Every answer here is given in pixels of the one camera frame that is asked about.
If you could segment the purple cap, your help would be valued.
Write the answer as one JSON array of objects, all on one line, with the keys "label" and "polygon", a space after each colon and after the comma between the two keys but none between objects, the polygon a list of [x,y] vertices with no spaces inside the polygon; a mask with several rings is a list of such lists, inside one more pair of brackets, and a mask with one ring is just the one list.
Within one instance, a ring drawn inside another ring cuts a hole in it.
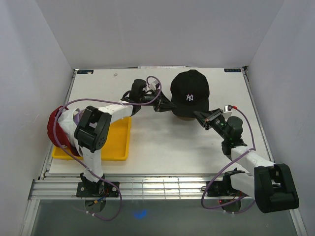
[{"label": "purple cap", "polygon": [[76,125],[79,124],[81,118],[82,111],[80,109],[76,109],[73,116],[73,121]]}]

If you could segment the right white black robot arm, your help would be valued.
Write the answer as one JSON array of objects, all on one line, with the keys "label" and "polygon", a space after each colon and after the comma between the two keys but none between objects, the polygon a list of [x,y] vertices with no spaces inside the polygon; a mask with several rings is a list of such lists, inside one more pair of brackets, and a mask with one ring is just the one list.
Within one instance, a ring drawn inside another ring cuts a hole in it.
[{"label": "right white black robot arm", "polygon": [[286,164],[276,164],[255,153],[256,146],[248,147],[242,139],[243,123],[247,117],[233,116],[236,106],[212,111],[195,111],[199,124],[205,129],[213,129],[223,139],[221,149],[230,162],[224,166],[205,186],[201,197],[230,196],[236,200],[221,203],[222,208],[246,196],[254,200],[259,210],[271,213],[297,209],[300,205],[291,170]]}]

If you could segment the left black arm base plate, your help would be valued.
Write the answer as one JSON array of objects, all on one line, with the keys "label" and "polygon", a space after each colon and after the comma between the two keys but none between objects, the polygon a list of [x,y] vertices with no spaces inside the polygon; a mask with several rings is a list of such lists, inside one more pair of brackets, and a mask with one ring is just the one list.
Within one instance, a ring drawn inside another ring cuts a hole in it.
[{"label": "left black arm base plate", "polygon": [[92,189],[91,187],[86,187],[83,182],[79,182],[76,190],[76,197],[80,198],[96,198],[96,197],[118,197],[118,187],[119,182],[113,182],[116,185],[110,185],[108,183],[102,183],[98,188]]}]

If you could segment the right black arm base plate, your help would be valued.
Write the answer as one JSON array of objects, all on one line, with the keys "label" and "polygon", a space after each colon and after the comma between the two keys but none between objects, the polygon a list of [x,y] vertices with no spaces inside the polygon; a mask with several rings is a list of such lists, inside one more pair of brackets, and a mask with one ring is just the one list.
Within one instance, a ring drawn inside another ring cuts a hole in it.
[{"label": "right black arm base plate", "polygon": [[238,190],[232,186],[226,185],[223,180],[215,180],[208,190],[206,196],[208,197],[241,197],[246,194],[254,193],[254,184],[241,185]]}]

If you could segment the white cap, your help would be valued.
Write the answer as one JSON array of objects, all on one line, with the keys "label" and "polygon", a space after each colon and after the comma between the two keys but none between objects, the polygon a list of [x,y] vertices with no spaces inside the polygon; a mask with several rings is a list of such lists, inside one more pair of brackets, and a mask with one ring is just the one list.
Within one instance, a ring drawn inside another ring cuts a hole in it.
[{"label": "white cap", "polygon": [[58,119],[58,123],[66,133],[69,141],[75,148],[77,149],[79,156],[81,156],[82,152],[78,145],[77,139],[74,137],[74,132],[77,128],[77,125],[73,121],[74,112],[76,109],[69,109],[62,112],[61,116]]}]

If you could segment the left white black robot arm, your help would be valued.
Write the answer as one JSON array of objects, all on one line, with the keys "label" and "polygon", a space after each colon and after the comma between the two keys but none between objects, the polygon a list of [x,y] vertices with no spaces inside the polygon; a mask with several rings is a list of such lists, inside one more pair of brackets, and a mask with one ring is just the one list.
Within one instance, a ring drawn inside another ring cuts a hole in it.
[{"label": "left white black robot arm", "polygon": [[83,111],[74,131],[74,138],[78,142],[86,168],[80,178],[93,196],[100,196],[104,192],[101,149],[107,140],[110,125],[135,115],[145,105],[152,106],[155,112],[172,111],[176,108],[163,94],[157,80],[148,83],[136,79],[131,90],[118,103],[100,108],[87,106]]}]

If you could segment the beige baseball cap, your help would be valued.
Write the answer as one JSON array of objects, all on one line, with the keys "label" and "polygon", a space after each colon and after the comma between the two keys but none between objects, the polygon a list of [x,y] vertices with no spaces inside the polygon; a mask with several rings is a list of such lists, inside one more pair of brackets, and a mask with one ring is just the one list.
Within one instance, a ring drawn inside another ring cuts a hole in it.
[{"label": "beige baseball cap", "polygon": [[187,117],[177,117],[179,120],[182,120],[182,121],[194,121],[195,118],[187,118]]}]

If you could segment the black NY baseball cap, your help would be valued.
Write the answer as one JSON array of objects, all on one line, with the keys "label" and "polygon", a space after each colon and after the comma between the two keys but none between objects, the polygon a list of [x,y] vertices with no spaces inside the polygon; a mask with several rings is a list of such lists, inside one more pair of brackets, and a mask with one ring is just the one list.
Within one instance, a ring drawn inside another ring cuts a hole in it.
[{"label": "black NY baseball cap", "polygon": [[179,73],[170,85],[172,113],[182,118],[194,118],[194,112],[209,110],[210,88],[206,77],[195,69]]}]

